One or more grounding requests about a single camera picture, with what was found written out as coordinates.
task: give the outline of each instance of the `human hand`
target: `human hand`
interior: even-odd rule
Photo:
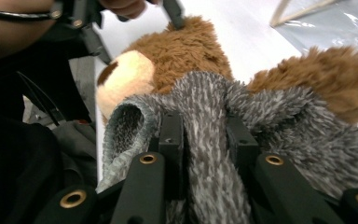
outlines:
[[[128,19],[139,17],[146,8],[145,0],[100,0],[100,2],[106,9]],[[156,5],[158,0],[152,0],[151,3]]]

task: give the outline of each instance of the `stuffed animal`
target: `stuffed animal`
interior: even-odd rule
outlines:
[[[201,17],[185,18],[185,27],[144,35],[111,62],[97,80],[96,101],[106,121],[124,98],[168,93],[190,71],[209,71],[233,79],[213,25]]]
[[[186,18],[183,30],[175,31],[169,24],[162,33],[141,37],[98,79],[96,100],[104,121],[124,98],[167,93],[178,78],[197,70],[233,79],[209,22],[200,17]],[[358,49],[312,48],[302,57],[283,60],[275,68],[258,72],[247,89],[256,93],[297,86],[312,88],[338,118],[358,123]]]

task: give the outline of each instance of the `plush toy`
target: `plush toy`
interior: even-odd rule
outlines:
[[[213,26],[200,17],[186,18],[185,28],[171,24],[159,34],[145,35],[107,66],[98,79],[96,100],[106,121],[124,98],[167,93],[189,71],[209,71],[233,79]],[[312,88],[328,108],[348,123],[358,122],[358,49],[310,49],[302,57],[283,60],[261,71],[247,85],[250,92]]]
[[[168,93],[190,71],[209,71],[233,79],[213,25],[201,17],[185,18],[185,27],[170,23],[161,33],[144,35],[111,62],[97,81],[96,101],[106,121],[124,98]]]

